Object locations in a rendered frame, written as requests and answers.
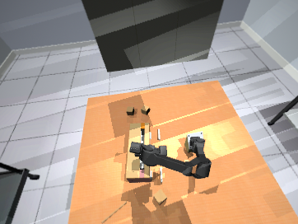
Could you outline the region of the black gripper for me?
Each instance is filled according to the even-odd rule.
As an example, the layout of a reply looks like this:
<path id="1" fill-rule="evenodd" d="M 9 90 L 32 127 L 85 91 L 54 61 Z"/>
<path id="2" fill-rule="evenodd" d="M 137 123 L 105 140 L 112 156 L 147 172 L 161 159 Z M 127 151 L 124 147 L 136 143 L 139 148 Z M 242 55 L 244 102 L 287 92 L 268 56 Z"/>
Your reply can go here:
<path id="1" fill-rule="evenodd" d="M 159 153 L 161 155 L 167 156 L 167 146 L 159 146 Z M 140 154 L 134 153 L 134 156 L 139 156 Z"/>

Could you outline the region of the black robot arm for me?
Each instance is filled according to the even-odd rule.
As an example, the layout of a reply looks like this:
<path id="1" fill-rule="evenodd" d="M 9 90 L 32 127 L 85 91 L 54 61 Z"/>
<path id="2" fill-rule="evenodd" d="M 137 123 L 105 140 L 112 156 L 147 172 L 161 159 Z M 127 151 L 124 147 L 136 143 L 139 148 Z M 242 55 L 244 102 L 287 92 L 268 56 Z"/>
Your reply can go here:
<path id="1" fill-rule="evenodd" d="M 165 168 L 178 171 L 185 176 L 193 176 L 196 179 L 204 179 L 209 176 L 212 162 L 206 158 L 204 153 L 205 139 L 200 137 L 190 137 L 190 146 L 192 153 L 196 157 L 191 161 L 180 161 L 168 156 L 161 155 L 158 147 L 151 144 L 145 145 L 140 142 L 131 142 L 129 151 L 137 153 L 139 159 L 147 166 L 163 166 Z M 197 166 L 196 172 L 192 173 L 193 166 Z"/>

